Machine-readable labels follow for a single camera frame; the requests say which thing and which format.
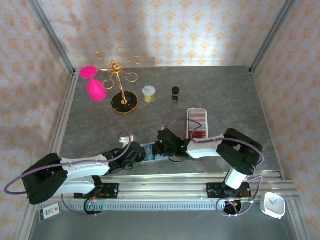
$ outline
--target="gray tabletop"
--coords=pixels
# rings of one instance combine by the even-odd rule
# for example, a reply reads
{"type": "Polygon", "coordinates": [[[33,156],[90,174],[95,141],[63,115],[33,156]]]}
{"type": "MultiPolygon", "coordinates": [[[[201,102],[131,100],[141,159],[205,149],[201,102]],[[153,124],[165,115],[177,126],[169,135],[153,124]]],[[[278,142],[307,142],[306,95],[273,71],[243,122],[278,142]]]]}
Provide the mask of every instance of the gray tabletop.
{"type": "Polygon", "coordinates": [[[217,211],[107,211],[97,218],[62,215],[39,223],[30,240],[296,240],[289,212],[279,219],[263,214],[259,203],[239,217],[217,211]]]}
{"type": "MultiPolygon", "coordinates": [[[[114,148],[122,148],[119,133],[135,135],[140,144],[157,140],[158,130],[176,119],[186,118],[189,108],[203,108],[208,113],[209,137],[234,128],[254,139],[265,148],[265,162],[257,171],[280,171],[267,123],[253,81],[245,66],[187,66],[132,68],[126,72],[139,75],[137,82],[127,82],[122,76],[125,91],[138,97],[138,107],[129,115],[119,115],[111,108],[112,97],[119,92],[117,85],[107,91],[107,98],[94,102],[87,92],[88,80],[79,77],[62,142],[63,158],[93,157],[114,148]],[[143,100],[142,89],[152,85],[156,99],[143,100]],[[180,88],[179,102],[172,102],[172,87],[180,88]]],[[[100,81],[109,78],[99,72],[100,81]]],[[[186,137],[187,123],[177,122],[170,130],[186,137]]],[[[173,163],[164,160],[136,164],[132,170],[119,175],[221,173],[230,166],[220,157],[207,157],[173,163]]]]}

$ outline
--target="bottle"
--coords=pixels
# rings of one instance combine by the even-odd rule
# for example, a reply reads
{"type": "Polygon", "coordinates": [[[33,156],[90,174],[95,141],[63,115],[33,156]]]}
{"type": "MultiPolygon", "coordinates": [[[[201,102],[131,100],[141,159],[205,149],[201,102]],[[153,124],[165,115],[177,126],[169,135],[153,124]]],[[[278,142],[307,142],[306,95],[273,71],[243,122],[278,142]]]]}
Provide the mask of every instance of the bottle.
{"type": "Polygon", "coordinates": [[[174,86],[172,88],[172,102],[173,103],[177,103],[179,101],[179,91],[180,91],[180,88],[178,88],[177,86],[174,86]]]}

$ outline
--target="sticker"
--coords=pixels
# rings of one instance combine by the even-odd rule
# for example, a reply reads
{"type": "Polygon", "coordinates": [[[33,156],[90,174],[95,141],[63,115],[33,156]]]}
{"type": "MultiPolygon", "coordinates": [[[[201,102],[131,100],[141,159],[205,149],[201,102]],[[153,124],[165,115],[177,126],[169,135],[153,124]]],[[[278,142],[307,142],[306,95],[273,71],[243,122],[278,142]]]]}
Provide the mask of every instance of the sticker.
{"type": "Polygon", "coordinates": [[[53,205],[40,209],[39,210],[40,223],[45,220],[51,219],[57,215],[60,215],[61,213],[62,212],[61,212],[59,203],[55,203],[53,205]]]}

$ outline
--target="white clock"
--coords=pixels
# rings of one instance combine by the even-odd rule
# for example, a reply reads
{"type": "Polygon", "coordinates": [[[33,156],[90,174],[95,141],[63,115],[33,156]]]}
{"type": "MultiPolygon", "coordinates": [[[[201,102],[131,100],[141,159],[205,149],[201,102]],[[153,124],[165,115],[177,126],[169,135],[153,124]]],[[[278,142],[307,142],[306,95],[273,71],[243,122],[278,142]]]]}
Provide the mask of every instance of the white clock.
{"type": "Polygon", "coordinates": [[[261,196],[260,209],[266,215],[281,219],[286,212],[286,202],[281,196],[267,192],[261,196]]]}

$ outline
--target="gold jewelry stand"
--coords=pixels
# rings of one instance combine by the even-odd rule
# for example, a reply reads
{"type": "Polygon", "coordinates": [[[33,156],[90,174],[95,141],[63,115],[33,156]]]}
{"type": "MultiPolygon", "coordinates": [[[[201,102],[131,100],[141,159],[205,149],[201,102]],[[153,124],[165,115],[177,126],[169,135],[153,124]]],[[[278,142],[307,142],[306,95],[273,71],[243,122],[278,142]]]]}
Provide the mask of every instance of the gold jewelry stand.
{"type": "MultiPolygon", "coordinates": [[[[123,56],[127,52],[127,48],[124,47],[124,46],[118,47],[116,49],[116,52],[118,53],[119,56],[123,56]]],[[[101,51],[96,52],[95,55],[97,56],[98,60],[104,59],[103,57],[101,57],[101,55],[104,55],[104,53],[101,52],[101,51]]],[[[127,61],[125,64],[121,64],[120,62],[112,59],[110,65],[109,65],[111,67],[110,69],[100,69],[100,70],[98,70],[98,71],[112,73],[110,78],[103,82],[103,87],[105,89],[109,90],[109,89],[112,89],[115,86],[115,81],[113,80],[113,77],[114,76],[116,77],[116,81],[117,81],[118,86],[120,88],[120,92],[117,93],[116,95],[114,95],[114,97],[112,98],[111,107],[118,114],[127,115],[127,114],[130,114],[130,113],[133,113],[137,109],[137,106],[138,106],[138,98],[137,98],[137,96],[133,92],[124,91],[124,88],[122,86],[119,73],[126,74],[126,76],[125,76],[126,80],[128,82],[130,82],[130,83],[134,83],[135,81],[138,80],[138,74],[136,74],[135,72],[126,72],[126,71],[123,71],[123,69],[124,69],[125,65],[127,65],[129,63],[133,63],[133,64],[138,65],[138,64],[141,64],[143,61],[144,61],[144,58],[142,56],[134,56],[131,59],[131,61],[127,61]],[[129,80],[128,79],[129,75],[134,75],[135,79],[134,80],[129,80]],[[109,80],[113,83],[112,86],[111,87],[105,87],[105,84],[109,80]]]]}

